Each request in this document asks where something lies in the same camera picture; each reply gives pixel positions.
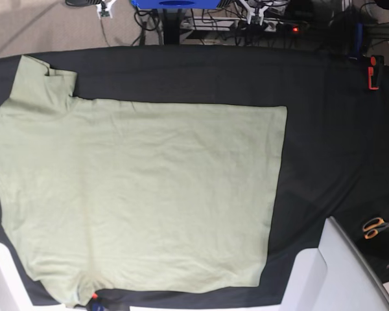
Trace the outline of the light green T-shirt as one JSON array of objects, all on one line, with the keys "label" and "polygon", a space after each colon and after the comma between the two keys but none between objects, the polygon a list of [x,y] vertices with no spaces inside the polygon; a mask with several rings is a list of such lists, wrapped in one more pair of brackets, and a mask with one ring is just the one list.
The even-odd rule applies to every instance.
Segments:
[{"label": "light green T-shirt", "polygon": [[255,288],[287,109],[87,100],[20,58],[0,107],[2,226],[59,303],[98,290]]}]

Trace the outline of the black stand pole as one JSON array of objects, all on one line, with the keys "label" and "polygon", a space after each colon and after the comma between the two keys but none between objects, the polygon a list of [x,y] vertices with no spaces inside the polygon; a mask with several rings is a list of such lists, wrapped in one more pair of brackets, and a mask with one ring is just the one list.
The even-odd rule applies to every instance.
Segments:
[{"label": "black stand pole", "polygon": [[186,9],[162,9],[159,11],[163,27],[163,44],[180,44],[180,25],[184,19]]}]

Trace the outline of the black table cloth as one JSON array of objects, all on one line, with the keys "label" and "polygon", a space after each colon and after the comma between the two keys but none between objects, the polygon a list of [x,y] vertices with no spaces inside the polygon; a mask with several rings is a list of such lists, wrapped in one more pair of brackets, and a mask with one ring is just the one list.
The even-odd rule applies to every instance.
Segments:
[{"label": "black table cloth", "polygon": [[368,64],[325,53],[229,46],[111,47],[38,53],[77,73],[75,95],[146,102],[286,106],[283,159],[266,268],[257,288],[209,294],[102,290],[121,306],[237,308],[280,303],[295,256],[336,218],[382,282],[389,282],[389,67],[368,88]]}]

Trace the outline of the blue box on stand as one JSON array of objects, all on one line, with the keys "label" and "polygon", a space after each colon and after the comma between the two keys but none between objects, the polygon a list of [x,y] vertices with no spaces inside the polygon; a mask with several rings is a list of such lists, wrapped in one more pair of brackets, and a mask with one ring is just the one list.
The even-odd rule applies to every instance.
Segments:
[{"label": "blue box on stand", "polygon": [[143,10],[148,9],[215,9],[220,0],[131,0],[131,3]]}]

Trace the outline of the red black clamp right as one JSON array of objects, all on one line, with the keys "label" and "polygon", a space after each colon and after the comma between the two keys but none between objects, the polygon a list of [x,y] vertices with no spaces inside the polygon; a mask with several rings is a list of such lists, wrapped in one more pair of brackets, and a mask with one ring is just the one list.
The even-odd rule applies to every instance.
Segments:
[{"label": "red black clamp right", "polygon": [[368,66],[368,88],[376,91],[381,85],[382,75],[384,71],[384,56],[372,55],[370,57],[370,65]]}]

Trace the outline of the white frame piece right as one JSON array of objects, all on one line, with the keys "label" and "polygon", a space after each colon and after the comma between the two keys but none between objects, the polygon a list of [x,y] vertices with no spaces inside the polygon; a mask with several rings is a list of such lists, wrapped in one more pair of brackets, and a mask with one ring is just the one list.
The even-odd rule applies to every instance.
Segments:
[{"label": "white frame piece right", "polygon": [[300,251],[280,310],[389,310],[389,293],[334,217],[316,248]]}]

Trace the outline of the white frame piece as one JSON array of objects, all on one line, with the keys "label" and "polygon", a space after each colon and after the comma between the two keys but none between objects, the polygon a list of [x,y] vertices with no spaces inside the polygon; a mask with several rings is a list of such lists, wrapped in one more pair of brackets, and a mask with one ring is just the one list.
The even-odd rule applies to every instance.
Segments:
[{"label": "white frame piece", "polygon": [[0,310],[70,310],[64,304],[34,306],[9,249],[0,243]]},{"label": "white frame piece", "polygon": [[389,310],[389,293],[334,217],[316,248],[300,251],[280,310]]}]

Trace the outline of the orange handled scissors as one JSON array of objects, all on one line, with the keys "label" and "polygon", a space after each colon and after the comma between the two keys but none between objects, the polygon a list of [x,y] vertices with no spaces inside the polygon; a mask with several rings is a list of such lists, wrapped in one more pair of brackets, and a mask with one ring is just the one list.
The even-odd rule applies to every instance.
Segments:
[{"label": "orange handled scissors", "polygon": [[362,226],[363,235],[366,240],[376,237],[379,233],[387,229],[389,229],[389,222],[381,217],[372,218]]}]

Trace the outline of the white frame piece left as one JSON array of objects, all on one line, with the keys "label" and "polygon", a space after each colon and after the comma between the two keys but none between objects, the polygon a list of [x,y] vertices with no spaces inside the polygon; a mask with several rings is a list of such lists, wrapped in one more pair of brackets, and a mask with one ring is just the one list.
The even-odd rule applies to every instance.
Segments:
[{"label": "white frame piece left", "polygon": [[9,249],[0,243],[0,310],[70,310],[64,304],[34,306]]}]

